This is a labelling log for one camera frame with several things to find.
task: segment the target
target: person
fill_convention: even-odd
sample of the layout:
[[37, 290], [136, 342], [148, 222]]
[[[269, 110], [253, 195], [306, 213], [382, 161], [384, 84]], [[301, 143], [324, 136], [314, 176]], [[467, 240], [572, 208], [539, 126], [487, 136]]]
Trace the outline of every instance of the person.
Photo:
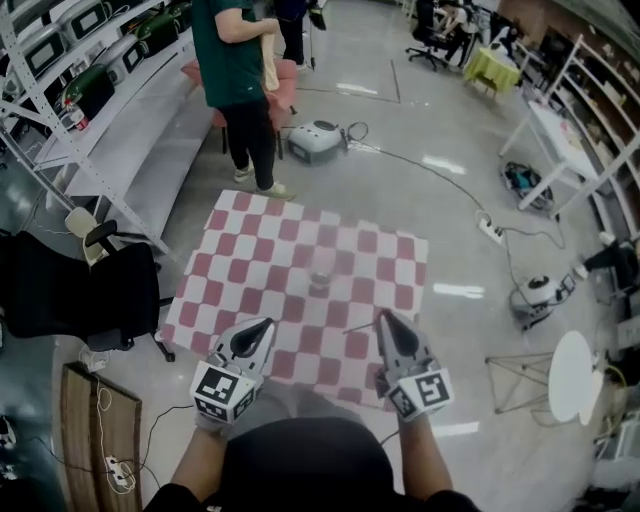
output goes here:
[[[298, 398], [279, 399], [291, 397], [283, 388]], [[252, 415], [249, 423], [262, 421], [248, 428], [246, 415]], [[231, 432], [201, 415], [196, 424], [171, 483], [145, 512], [202, 512], [210, 506], [478, 512], [453, 490], [426, 415], [399, 421], [404, 495], [394, 491], [386, 452], [360, 417], [311, 391], [267, 380]]]
[[449, 51], [444, 57], [444, 60], [451, 62], [451, 59], [456, 54], [458, 49], [462, 46], [462, 55], [460, 57], [459, 67], [462, 67], [466, 61], [467, 51], [471, 46], [471, 41], [478, 31], [478, 27], [471, 20], [471, 7], [469, 5], [463, 5], [457, 0], [441, 0], [440, 8], [445, 11], [445, 16], [442, 18], [437, 31], [442, 30], [438, 35], [442, 41], [447, 41], [450, 35], [452, 35], [451, 41], [447, 44]]
[[307, 68], [304, 61], [302, 20], [307, 12], [306, 0], [274, 0], [273, 4], [284, 38], [283, 59], [295, 61], [298, 71]]
[[519, 37], [518, 27], [504, 27], [491, 43], [491, 49], [507, 55], [511, 60], [515, 59], [516, 41]]
[[640, 275], [640, 243], [635, 248], [628, 243], [621, 244], [613, 235], [604, 231], [600, 233], [600, 241], [605, 245], [605, 249], [575, 267], [576, 275], [580, 279], [587, 279], [593, 270], [613, 268], [618, 288], [631, 292], [637, 287]]
[[251, 0], [193, 0], [192, 14], [207, 104], [227, 122], [234, 180], [242, 183], [255, 174], [258, 193], [292, 199], [273, 179], [276, 138], [261, 85], [260, 36], [277, 33], [277, 20], [256, 21]]

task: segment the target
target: black pants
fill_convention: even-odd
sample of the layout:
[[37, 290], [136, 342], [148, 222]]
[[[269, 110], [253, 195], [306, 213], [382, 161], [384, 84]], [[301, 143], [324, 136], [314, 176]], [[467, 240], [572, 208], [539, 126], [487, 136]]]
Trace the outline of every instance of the black pants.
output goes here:
[[304, 13], [300, 14], [292, 21], [278, 19], [280, 32], [282, 32], [285, 44], [284, 55], [282, 58], [293, 60], [298, 66], [304, 64], [304, 45], [302, 43], [303, 19]]
[[273, 186], [276, 134], [269, 118], [267, 98], [221, 107], [218, 110], [227, 121], [229, 151], [236, 168], [247, 167], [251, 156], [258, 188], [270, 189]]
[[609, 247], [585, 261], [584, 267], [589, 272], [597, 268], [613, 267], [618, 279], [618, 288], [624, 290], [634, 285], [636, 276], [629, 263], [629, 258], [635, 257], [636, 255], [631, 249], [621, 249], [618, 242], [613, 242]]
[[449, 51], [447, 52], [444, 60], [447, 62], [451, 61], [458, 51], [458, 48], [462, 46], [462, 56], [460, 57], [460, 63], [458, 64], [459, 66], [462, 66], [464, 64], [467, 51], [469, 50], [469, 46], [471, 45], [471, 39], [472, 34], [467, 34], [461, 28], [456, 28], [456, 31], [453, 34], [453, 39], [451, 40], [451, 43], [449, 43]]

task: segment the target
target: pink chair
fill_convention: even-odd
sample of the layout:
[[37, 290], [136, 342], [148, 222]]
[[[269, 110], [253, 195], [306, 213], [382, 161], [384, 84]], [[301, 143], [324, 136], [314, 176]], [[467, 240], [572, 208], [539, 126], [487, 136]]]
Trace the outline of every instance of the pink chair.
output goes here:
[[[280, 87], [271, 92], [267, 92], [269, 101], [269, 117], [273, 123], [278, 141], [278, 158], [282, 160], [282, 137], [280, 130], [287, 124], [292, 114], [296, 113], [293, 104], [296, 101], [296, 85], [298, 83], [298, 70], [296, 63], [292, 60], [276, 59], [276, 74]], [[192, 60], [182, 68], [182, 72], [193, 80], [197, 85], [202, 86], [200, 76], [200, 64], [197, 59]], [[227, 121], [220, 111], [213, 111], [213, 126], [222, 128], [222, 152], [227, 152]]]

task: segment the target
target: green shirt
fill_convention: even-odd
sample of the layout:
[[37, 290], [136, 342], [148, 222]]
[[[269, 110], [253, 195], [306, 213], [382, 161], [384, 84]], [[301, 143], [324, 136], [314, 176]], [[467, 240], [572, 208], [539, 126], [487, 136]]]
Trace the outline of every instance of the green shirt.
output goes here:
[[210, 107], [227, 107], [264, 97], [260, 38], [225, 43], [215, 17], [227, 9], [242, 9], [245, 21], [256, 21], [251, 0], [193, 0], [193, 41]]

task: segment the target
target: wooden board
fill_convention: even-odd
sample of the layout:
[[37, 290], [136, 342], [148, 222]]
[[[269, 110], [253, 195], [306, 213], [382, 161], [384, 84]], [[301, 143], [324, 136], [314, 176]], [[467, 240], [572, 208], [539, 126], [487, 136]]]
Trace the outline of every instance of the wooden board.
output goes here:
[[[142, 510], [139, 450], [142, 402], [103, 379], [99, 385], [111, 393], [111, 405], [100, 412], [104, 431], [102, 445], [97, 408], [98, 379], [77, 363], [63, 368], [60, 406], [65, 460], [94, 471], [91, 474], [67, 468], [71, 501], [74, 509], [82, 512], [138, 512]], [[101, 396], [105, 407], [109, 402], [108, 393], [102, 392]], [[105, 473], [102, 446], [106, 456], [127, 461], [137, 482], [131, 492], [117, 494], [112, 490]]]
[[69, 465], [93, 469], [91, 449], [91, 382], [71, 371], [62, 369], [60, 391], [60, 425], [62, 449], [67, 464], [66, 473], [73, 509], [80, 512], [99, 512], [94, 475]]

